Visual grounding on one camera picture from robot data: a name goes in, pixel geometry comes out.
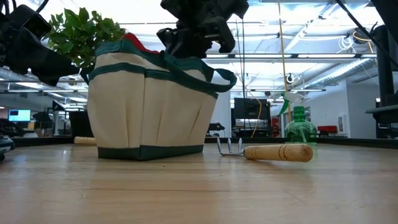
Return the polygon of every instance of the garden tool bag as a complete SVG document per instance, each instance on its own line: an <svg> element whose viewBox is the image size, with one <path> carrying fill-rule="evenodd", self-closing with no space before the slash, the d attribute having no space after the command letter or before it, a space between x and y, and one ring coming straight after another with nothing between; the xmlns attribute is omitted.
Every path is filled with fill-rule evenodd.
<svg viewBox="0 0 398 224"><path fill-rule="evenodd" d="M229 85L212 83L214 71ZM128 39L96 50L89 79L99 158L140 161L202 152L217 93L236 83L199 58L140 50Z"/></svg>

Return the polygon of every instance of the green plant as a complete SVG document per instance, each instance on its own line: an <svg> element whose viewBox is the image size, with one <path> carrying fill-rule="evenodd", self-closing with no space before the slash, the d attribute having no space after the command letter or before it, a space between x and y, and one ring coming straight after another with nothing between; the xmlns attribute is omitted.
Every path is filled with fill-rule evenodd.
<svg viewBox="0 0 398 224"><path fill-rule="evenodd" d="M80 8L79 15L69 9L51 15L51 32L46 35L49 47L71 59L80 68L92 67L95 63L95 48L102 42L115 41L124 35L124 29L110 18L102 18L96 11Z"/></svg>

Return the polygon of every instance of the wooden table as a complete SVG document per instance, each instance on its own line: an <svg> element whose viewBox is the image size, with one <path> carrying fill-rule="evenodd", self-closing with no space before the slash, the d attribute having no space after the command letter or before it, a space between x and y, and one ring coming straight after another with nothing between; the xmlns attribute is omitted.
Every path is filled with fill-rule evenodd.
<svg viewBox="0 0 398 224"><path fill-rule="evenodd" d="M203 154L99 160L17 148L0 163L0 223L398 223L398 150L318 146L307 164Z"/></svg>

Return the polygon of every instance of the red cloth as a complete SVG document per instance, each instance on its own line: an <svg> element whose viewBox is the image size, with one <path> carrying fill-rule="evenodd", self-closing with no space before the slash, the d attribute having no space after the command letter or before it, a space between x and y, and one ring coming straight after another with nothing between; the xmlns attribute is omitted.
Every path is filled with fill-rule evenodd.
<svg viewBox="0 0 398 224"><path fill-rule="evenodd" d="M139 39L132 33L127 33L122 38L130 40L132 42L132 44L134 44L137 47L138 50L142 50L142 51L150 52L150 53L154 53L154 54L159 54L159 52L156 51L156 50L148 50L148 49L146 49L144 47L144 45L141 43L141 41L139 41Z"/></svg>

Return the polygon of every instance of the green spray bottle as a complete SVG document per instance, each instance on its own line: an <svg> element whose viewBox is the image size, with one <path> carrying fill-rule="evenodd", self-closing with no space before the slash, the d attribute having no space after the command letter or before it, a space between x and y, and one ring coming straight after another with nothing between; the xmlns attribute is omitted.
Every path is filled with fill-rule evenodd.
<svg viewBox="0 0 398 224"><path fill-rule="evenodd" d="M317 144L317 128L314 124L305 120L305 108L303 102L307 101L303 95L297 93L287 92L283 95L284 105L279 112L282 115L289 107L289 104L294 103L293 107L293 121L290 122L285 128L285 136L289 143L305 143L310 146Z"/></svg>

